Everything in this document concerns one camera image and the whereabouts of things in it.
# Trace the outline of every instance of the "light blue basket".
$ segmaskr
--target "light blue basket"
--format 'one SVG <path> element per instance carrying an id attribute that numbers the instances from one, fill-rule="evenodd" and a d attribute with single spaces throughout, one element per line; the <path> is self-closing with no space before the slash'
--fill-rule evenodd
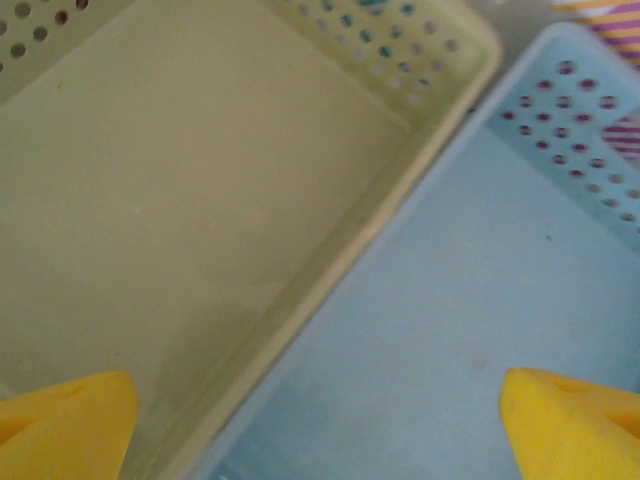
<path id="1" fill-rule="evenodd" d="M 639 106 L 629 66 L 549 28 L 193 478 L 515 480 L 507 368 L 637 388 L 640 176 L 601 130 Z"/>

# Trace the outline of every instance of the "basket hole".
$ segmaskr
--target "basket hole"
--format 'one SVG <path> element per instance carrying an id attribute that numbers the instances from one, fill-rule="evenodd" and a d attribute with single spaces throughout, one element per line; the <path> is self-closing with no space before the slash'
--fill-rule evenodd
<path id="1" fill-rule="evenodd" d="M 624 176 L 620 175 L 619 173 L 612 173 L 611 175 L 609 175 L 609 181 L 611 183 L 619 185 L 624 182 Z"/>
<path id="2" fill-rule="evenodd" d="M 613 95 L 606 95 L 600 99 L 600 108 L 612 110 L 618 106 L 618 99 Z"/>
<path id="3" fill-rule="evenodd" d="M 418 97 L 418 95 L 416 95 L 415 93 L 409 93 L 407 95 L 407 102 L 409 102 L 409 104 L 413 105 L 414 107 L 417 107 L 422 103 L 420 101 L 420 97 Z"/>
<path id="4" fill-rule="evenodd" d="M 389 85 L 391 88 L 398 89 L 402 87 L 402 81 L 399 78 L 393 77 L 387 81 L 387 85 Z"/>
<path id="5" fill-rule="evenodd" d="M 369 15 L 377 17 L 382 15 L 387 7 L 389 0 L 350 0 L 352 3 L 358 4 L 363 9 L 369 12 Z"/>
<path id="6" fill-rule="evenodd" d="M 585 78 L 580 80 L 578 86 L 585 92 L 592 92 L 598 88 L 598 81 L 595 78 Z"/>
<path id="7" fill-rule="evenodd" d="M 604 168 L 607 166 L 607 162 L 605 162 L 602 158 L 594 158 L 589 162 L 591 168 Z"/>
<path id="8" fill-rule="evenodd" d="M 69 14 L 66 10 L 60 10 L 56 13 L 54 20 L 58 25 L 66 25 L 69 21 Z"/>
<path id="9" fill-rule="evenodd" d="M 11 46 L 9 53 L 11 53 L 13 58 L 22 58 L 27 53 L 27 47 L 22 43 L 16 43 Z"/>
<path id="10" fill-rule="evenodd" d="M 343 26 L 349 28 L 353 25 L 353 17 L 349 14 L 345 14 L 340 17 L 340 23 L 342 23 Z"/>
<path id="11" fill-rule="evenodd" d="M 571 99 L 571 97 L 568 97 L 566 95 L 561 95 L 558 98 L 556 98 L 556 107 L 565 109 L 565 108 L 570 108 L 571 106 L 573 106 L 573 100 Z"/>
<path id="12" fill-rule="evenodd" d="M 381 57 L 389 58 L 392 55 L 391 48 L 387 47 L 386 45 L 383 45 L 378 49 L 378 54 Z"/>
<path id="13" fill-rule="evenodd" d="M 37 42 L 42 42 L 45 40 L 45 38 L 47 38 L 47 35 L 49 35 L 49 32 L 47 31 L 46 28 L 44 27 L 36 27 L 33 30 L 33 38 L 34 40 L 36 40 Z"/>
<path id="14" fill-rule="evenodd" d="M 548 92 L 553 89 L 553 82 L 551 80 L 540 80 L 538 82 L 538 89 L 543 92 Z"/>
<path id="15" fill-rule="evenodd" d="M 361 30 L 360 40 L 362 40 L 364 43 L 369 43 L 373 40 L 373 35 L 371 35 L 371 32 L 369 32 L 369 30 Z"/>
<path id="16" fill-rule="evenodd" d="M 553 381 L 554 385 L 565 393 L 588 393 L 589 387 L 587 385 L 581 384 L 575 380 L 566 380 L 566 381 Z"/>
<path id="17" fill-rule="evenodd" d="M 458 41 L 455 38 L 450 38 L 444 42 L 444 49 L 449 53 L 455 53 L 460 49 L 460 45 L 458 45 Z"/>
<path id="18" fill-rule="evenodd" d="M 576 71 L 576 66 L 571 60 L 565 60 L 558 64 L 558 73 L 560 75 L 571 75 Z"/>
<path id="19" fill-rule="evenodd" d="M 416 11 L 416 7 L 412 3 L 405 3 L 400 7 L 400 11 L 407 17 L 410 17 Z"/>
<path id="20" fill-rule="evenodd" d="M 371 65 L 369 70 L 378 77 L 384 73 L 384 69 L 380 65 Z"/>
<path id="21" fill-rule="evenodd" d="M 582 125 L 586 125 L 587 123 L 590 123 L 591 120 L 593 119 L 593 117 L 588 114 L 588 113 L 578 113 L 577 115 L 575 115 L 573 117 L 573 119 L 577 122 L 580 123 Z"/>
<path id="22" fill-rule="evenodd" d="M 16 17 L 27 18 L 31 14 L 31 5 L 27 2 L 20 2 L 15 6 L 13 11 L 15 12 Z"/>
<path id="23" fill-rule="evenodd" d="M 531 97 L 522 96 L 520 97 L 520 106 L 522 108 L 530 108 L 533 106 L 533 100 Z"/>
<path id="24" fill-rule="evenodd" d="M 398 25 L 391 25 L 391 27 L 389 27 L 389 35 L 391 38 L 400 38 L 402 36 L 402 29 Z"/>
<path id="25" fill-rule="evenodd" d="M 415 56 L 422 55 L 424 53 L 424 47 L 417 42 L 412 43 L 409 50 L 411 50 L 411 53 Z"/>
<path id="26" fill-rule="evenodd" d="M 400 70 L 403 73 L 411 73 L 411 67 L 407 62 L 400 62 L 398 64 L 398 70 Z"/>
<path id="27" fill-rule="evenodd" d="M 553 131 L 553 134 L 558 138 L 569 137 L 569 129 L 564 127 L 558 127 Z"/>
<path id="28" fill-rule="evenodd" d="M 424 30 L 424 33 L 426 33 L 427 35 L 435 35 L 436 32 L 438 31 L 438 27 L 436 23 L 432 22 L 431 20 L 427 20 L 426 22 L 424 22 L 422 24 L 422 29 Z"/>

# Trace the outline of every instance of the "striped fabric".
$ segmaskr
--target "striped fabric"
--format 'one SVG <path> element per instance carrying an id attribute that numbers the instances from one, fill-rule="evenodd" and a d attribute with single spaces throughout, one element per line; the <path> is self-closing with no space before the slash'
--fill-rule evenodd
<path id="1" fill-rule="evenodd" d="M 553 0 L 554 7 L 589 25 L 620 55 L 640 69 L 640 1 Z M 605 129 L 604 139 L 623 157 L 640 166 L 640 123 L 622 118 Z"/>

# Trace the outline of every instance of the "perforated basket wall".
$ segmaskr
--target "perforated basket wall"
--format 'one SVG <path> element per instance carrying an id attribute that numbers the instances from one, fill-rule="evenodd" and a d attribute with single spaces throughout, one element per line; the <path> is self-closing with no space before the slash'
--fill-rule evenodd
<path id="1" fill-rule="evenodd" d="M 586 32 L 564 29 L 513 86 L 490 126 L 640 251 L 633 143 L 640 77 Z"/>
<path id="2" fill-rule="evenodd" d="M 499 60 L 492 31 L 457 0 L 262 1 L 410 125 L 437 125 L 470 102 Z M 131 3 L 0 5 L 0 103 Z"/>
<path id="3" fill-rule="evenodd" d="M 437 122 L 499 57 L 457 1 L 264 1 L 410 124 Z"/>

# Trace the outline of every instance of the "plastic basket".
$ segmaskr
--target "plastic basket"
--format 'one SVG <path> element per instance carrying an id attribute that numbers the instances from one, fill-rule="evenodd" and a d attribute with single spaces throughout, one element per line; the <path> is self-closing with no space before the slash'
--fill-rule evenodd
<path id="1" fill-rule="evenodd" d="M 462 3 L 0 5 L 6 394 L 125 368 L 180 478 L 498 65 Z"/>
<path id="2" fill-rule="evenodd" d="M 596 37 L 547 29 L 193 478 L 519 478 L 508 368 L 637 389 L 640 176 L 602 137 L 639 101 Z"/>

